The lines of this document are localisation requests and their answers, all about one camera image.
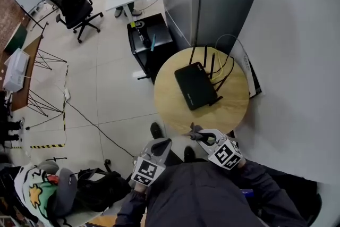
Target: black router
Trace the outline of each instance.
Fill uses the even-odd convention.
[[[213,77],[215,54],[211,60],[210,79],[204,70],[207,59],[207,46],[205,48],[204,67],[201,63],[192,63],[196,46],[193,47],[189,65],[175,71],[175,78],[190,110],[196,110],[204,105],[210,106],[219,101],[222,96],[217,95],[210,79]]]

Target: tiled floor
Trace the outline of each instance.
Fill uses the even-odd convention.
[[[155,0],[137,2],[136,9],[147,7]],[[93,24],[101,32],[86,28],[82,40],[72,30],[55,22],[56,13],[50,15],[44,39],[40,48],[68,61],[69,74],[67,87],[71,94],[69,101],[92,123],[129,153],[137,155],[144,145],[152,139],[150,125],[157,121],[164,133],[174,137],[174,151],[183,158],[184,147],[191,141],[178,138],[165,125],[154,106],[154,86],[148,80],[137,81],[143,73],[130,51],[125,16],[114,18],[114,11],[105,12],[105,0],[93,0],[93,12],[103,12],[103,18],[97,18]],[[38,18],[47,14],[47,10],[38,14]],[[141,18],[162,13],[163,1],[159,0],[144,10]],[[28,32],[25,46],[30,44],[41,30],[35,27]],[[35,67],[31,89],[39,96],[58,107],[63,108],[63,89],[66,64],[51,64],[52,71]],[[58,113],[47,111],[49,118]],[[47,120],[46,117],[24,108],[14,113],[14,119],[25,117],[25,126],[31,126]],[[30,149],[35,145],[64,144],[64,148]],[[62,116],[23,132],[23,149],[12,149],[11,154],[16,165],[29,161],[40,163],[53,157],[67,157],[58,161],[60,166],[72,171],[89,167],[104,167],[104,159],[110,159],[112,169],[127,177],[132,170],[132,158],[125,151],[114,145],[97,128],[69,105],[66,106],[66,131],[63,130]]]

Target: round wooden table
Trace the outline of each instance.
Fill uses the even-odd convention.
[[[203,64],[204,51],[204,47],[197,47],[192,63],[200,62]],[[185,102],[174,75],[177,69],[188,65],[191,52],[192,48],[187,48],[176,53],[159,70],[155,82],[156,108],[164,122],[180,134],[190,131],[191,122],[201,125],[204,129],[218,129],[223,133],[229,133],[241,122],[247,111],[249,89],[245,74],[235,61],[233,71],[217,92],[223,98],[213,106],[206,105],[191,111]],[[213,53],[217,52],[213,48],[208,47],[207,65],[205,68],[207,72],[210,72],[211,56]],[[223,65],[227,55],[219,52],[219,57]],[[223,75],[212,82],[222,80],[230,72],[232,65],[233,59],[228,58],[226,65],[223,67]],[[218,57],[215,54],[214,71],[217,71],[219,68]]]

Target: dark jacket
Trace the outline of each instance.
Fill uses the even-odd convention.
[[[115,226],[140,226],[147,207],[146,227],[263,227],[236,186],[240,183],[254,190],[269,226],[307,226],[285,190],[251,161],[231,171],[211,162],[168,167],[146,197],[134,190],[127,196]]]

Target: shoe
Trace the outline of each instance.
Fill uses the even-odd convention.
[[[154,122],[153,124],[151,124],[150,131],[154,139],[164,138],[162,129],[157,124],[157,122]]]
[[[137,11],[137,10],[133,10],[131,12],[131,14],[132,14],[132,16],[140,16],[140,15],[142,15],[142,12],[141,11]]]
[[[196,154],[193,151],[192,147],[186,146],[184,150],[184,162],[191,163],[196,159]]]
[[[123,12],[123,9],[121,9],[121,10],[117,10],[117,9],[116,9],[116,11],[115,11],[115,17],[118,18],[119,16],[121,16],[122,12]]]
[[[20,129],[22,129],[23,128],[23,124],[25,123],[25,119],[24,118],[22,118],[21,120],[20,120]]]

